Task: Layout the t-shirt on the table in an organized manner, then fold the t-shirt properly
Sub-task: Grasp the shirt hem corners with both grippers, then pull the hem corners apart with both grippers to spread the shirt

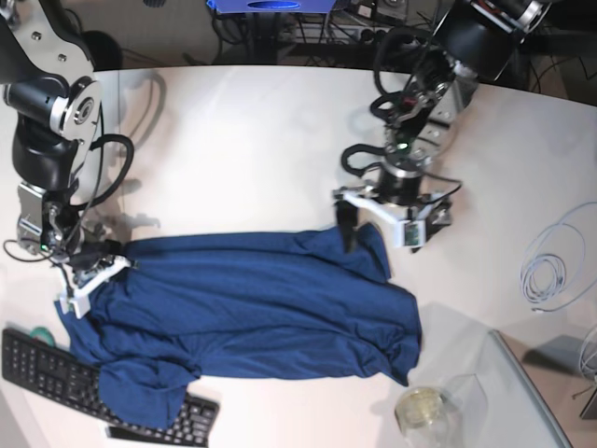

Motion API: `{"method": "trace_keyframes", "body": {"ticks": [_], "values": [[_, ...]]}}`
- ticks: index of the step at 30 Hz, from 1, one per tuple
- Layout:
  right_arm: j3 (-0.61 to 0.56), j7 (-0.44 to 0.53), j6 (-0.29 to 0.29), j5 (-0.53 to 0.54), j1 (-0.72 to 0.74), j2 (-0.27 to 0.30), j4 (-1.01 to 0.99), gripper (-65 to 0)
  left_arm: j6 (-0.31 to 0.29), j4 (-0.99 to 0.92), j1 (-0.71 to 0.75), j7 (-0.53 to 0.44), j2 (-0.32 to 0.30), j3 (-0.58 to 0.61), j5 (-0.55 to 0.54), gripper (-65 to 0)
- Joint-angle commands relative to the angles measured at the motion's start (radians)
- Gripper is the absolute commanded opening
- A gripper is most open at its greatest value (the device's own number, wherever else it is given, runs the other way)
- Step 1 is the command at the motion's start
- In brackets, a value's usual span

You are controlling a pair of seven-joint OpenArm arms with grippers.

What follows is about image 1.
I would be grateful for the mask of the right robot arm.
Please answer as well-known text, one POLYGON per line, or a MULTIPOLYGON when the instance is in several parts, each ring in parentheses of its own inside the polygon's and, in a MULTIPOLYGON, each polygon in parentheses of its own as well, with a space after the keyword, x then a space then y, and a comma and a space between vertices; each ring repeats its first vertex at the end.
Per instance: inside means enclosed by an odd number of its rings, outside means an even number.
POLYGON ((81 34, 58 1, 1 4, 1 85, 4 103, 17 112, 12 164, 21 178, 17 244, 32 261, 48 260, 62 273, 63 313, 82 318, 93 291, 133 262, 120 243, 83 222, 91 208, 120 187, 129 172, 130 138, 105 133, 103 89, 81 34), (104 191, 74 204, 87 156, 107 144, 125 149, 125 162, 104 191))

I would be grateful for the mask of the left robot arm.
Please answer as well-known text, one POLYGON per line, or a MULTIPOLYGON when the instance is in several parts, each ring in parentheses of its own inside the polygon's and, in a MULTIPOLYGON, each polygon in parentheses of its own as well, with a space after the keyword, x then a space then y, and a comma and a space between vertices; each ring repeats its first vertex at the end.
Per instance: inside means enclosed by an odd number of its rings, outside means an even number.
POLYGON ((551 5, 550 1, 456 1, 429 34, 396 27, 385 35, 373 62, 379 97, 369 107, 384 124, 385 144, 346 148, 340 165, 362 182, 333 193, 345 252, 357 246, 362 210, 387 223, 393 246, 411 252, 452 224, 452 197, 464 183, 434 173, 442 140, 468 106, 479 79, 500 77, 551 5), (404 87, 387 91, 382 64, 392 44, 407 36, 422 40, 422 53, 404 87))

